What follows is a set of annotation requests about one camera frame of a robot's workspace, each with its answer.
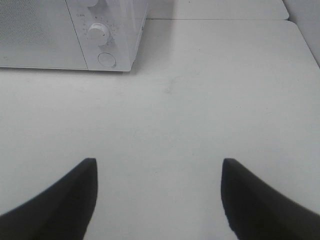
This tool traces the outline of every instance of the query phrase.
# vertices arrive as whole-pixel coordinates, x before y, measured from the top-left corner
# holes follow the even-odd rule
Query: microwave
[[[129,72],[148,0],[0,0],[0,67]]]

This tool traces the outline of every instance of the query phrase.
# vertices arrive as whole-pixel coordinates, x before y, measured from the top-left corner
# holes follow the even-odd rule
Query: microwave door
[[[0,66],[87,70],[65,0],[0,0]]]

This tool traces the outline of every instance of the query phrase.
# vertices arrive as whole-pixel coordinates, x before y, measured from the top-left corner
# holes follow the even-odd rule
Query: table surface
[[[320,213],[320,69],[293,23],[148,20],[130,73],[0,78],[0,214],[86,157],[99,174],[87,240],[236,240],[226,157]]]
[[[149,0],[150,19],[286,20],[282,0]]]

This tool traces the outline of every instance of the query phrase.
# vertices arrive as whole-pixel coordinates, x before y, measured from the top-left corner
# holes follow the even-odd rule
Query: microwave control knob
[[[98,4],[99,0],[77,0],[83,7],[93,7]]]
[[[111,34],[109,29],[102,23],[94,23],[88,30],[88,40],[97,46],[106,45],[109,41]]]

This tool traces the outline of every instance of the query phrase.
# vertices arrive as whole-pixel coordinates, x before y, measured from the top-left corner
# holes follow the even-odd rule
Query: microwave button
[[[99,0],[77,0],[78,3],[83,7],[93,7],[97,5]]]
[[[114,68],[116,66],[116,59],[110,53],[100,53],[98,56],[99,63],[107,68]]]
[[[88,30],[88,40],[97,46],[106,45],[110,39],[109,29],[102,23],[94,23]]]

